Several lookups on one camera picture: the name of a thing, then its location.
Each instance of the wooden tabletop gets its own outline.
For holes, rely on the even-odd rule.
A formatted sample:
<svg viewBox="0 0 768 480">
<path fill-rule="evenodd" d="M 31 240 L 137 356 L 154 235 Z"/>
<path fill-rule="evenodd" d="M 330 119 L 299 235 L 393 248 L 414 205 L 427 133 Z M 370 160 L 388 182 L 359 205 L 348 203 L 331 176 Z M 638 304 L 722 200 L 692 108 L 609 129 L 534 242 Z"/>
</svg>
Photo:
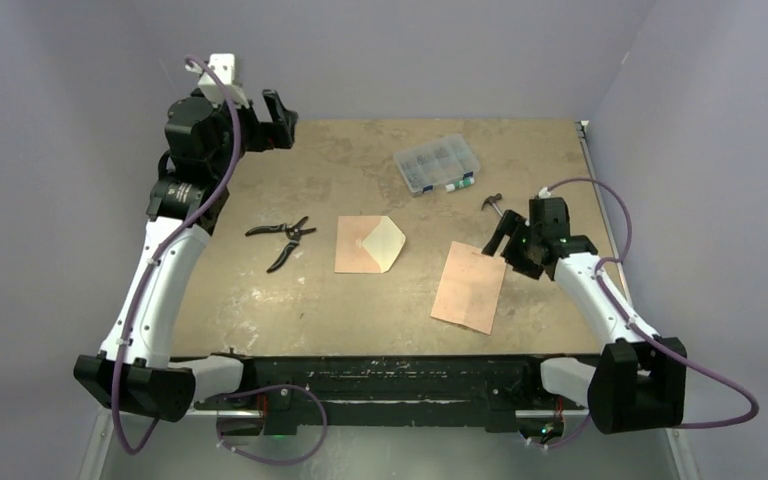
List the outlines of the wooden tabletop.
<svg viewBox="0 0 768 480">
<path fill-rule="evenodd" d="M 481 171 L 454 193 L 412 197 L 393 152 L 461 133 Z M 528 198 L 555 181 L 588 176 L 570 120 L 322 120 L 301 122 L 292 150 L 243 157 L 216 231 L 190 278 L 173 354 L 234 351 L 254 355 L 584 353 L 599 345 L 563 291 L 505 275 L 491 335 L 430 317 L 452 241 L 476 247 L 502 208 L 528 213 Z M 592 186 L 557 191 L 574 234 L 610 253 Z M 308 215 L 306 235 L 287 263 L 266 269 L 286 245 L 283 234 L 245 237 L 259 225 Z M 384 274 L 336 274 L 337 217 L 389 215 L 407 236 Z M 609 272 L 616 281 L 616 272 Z"/>
</svg>

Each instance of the hammer head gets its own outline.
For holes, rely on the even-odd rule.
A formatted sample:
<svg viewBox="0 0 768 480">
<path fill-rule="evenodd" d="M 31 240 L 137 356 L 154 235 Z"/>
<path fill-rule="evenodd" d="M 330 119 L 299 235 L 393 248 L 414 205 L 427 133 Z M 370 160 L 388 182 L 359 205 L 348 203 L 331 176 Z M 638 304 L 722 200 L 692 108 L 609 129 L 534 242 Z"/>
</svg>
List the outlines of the hammer head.
<svg viewBox="0 0 768 480">
<path fill-rule="evenodd" d="M 481 209 L 484 210 L 484 207 L 486 207 L 487 205 L 496 203 L 501 199 L 502 199 L 501 193 L 497 193 L 496 195 L 490 195 L 489 197 L 484 199 L 484 203 L 481 204 Z"/>
</svg>

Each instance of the white wall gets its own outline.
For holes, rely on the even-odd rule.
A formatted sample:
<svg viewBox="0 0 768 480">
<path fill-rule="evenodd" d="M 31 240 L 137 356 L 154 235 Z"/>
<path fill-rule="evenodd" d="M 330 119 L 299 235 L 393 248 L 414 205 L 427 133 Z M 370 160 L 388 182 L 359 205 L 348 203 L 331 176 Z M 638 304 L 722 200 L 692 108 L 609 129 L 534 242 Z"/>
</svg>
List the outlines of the white wall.
<svg viewBox="0 0 768 480">
<path fill-rule="evenodd" d="M 768 478 L 768 2 L 658 1 L 590 127 L 635 220 L 636 306 L 761 401 L 749 424 L 691 432 L 704 478 Z M 691 377 L 686 420 L 745 411 Z"/>
<path fill-rule="evenodd" d="M 0 479 L 75 478 L 172 87 L 123 1 L 0 1 Z"/>
<path fill-rule="evenodd" d="M 590 118 L 654 0 L 135 3 L 179 93 L 185 54 L 233 51 L 303 118 Z"/>
</svg>

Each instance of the cardboard sheet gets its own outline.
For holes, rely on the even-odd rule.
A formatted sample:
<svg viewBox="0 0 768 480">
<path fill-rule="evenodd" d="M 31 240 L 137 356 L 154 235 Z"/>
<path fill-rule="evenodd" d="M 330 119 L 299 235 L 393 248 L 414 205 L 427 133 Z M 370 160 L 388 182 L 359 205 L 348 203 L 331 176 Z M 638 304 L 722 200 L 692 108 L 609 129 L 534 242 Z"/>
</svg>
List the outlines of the cardboard sheet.
<svg viewBox="0 0 768 480">
<path fill-rule="evenodd" d="M 431 316 L 490 335 L 504 279 L 505 259 L 452 242 Z"/>
<path fill-rule="evenodd" d="M 384 273 L 405 244 L 405 234 L 387 216 L 337 218 L 336 273 Z"/>
</svg>

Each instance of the hammer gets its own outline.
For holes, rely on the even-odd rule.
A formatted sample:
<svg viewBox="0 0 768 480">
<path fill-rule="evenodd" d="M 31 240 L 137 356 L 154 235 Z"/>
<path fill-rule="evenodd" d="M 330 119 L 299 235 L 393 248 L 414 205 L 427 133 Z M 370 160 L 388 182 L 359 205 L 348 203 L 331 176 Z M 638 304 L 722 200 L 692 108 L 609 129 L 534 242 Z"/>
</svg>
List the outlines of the hammer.
<svg viewBox="0 0 768 480">
<path fill-rule="evenodd" d="M 502 216 L 502 211 L 499 210 L 499 206 L 496 205 L 496 202 L 502 199 L 502 194 L 497 193 L 496 195 L 490 195 L 489 197 L 484 199 L 484 203 L 481 204 L 481 209 L 484 210 L 484 207 L 487 205 L 492 205 L 493 208 L 496 210 L 496 213 L 499 214 L 499 216 Z"/>
</svg>

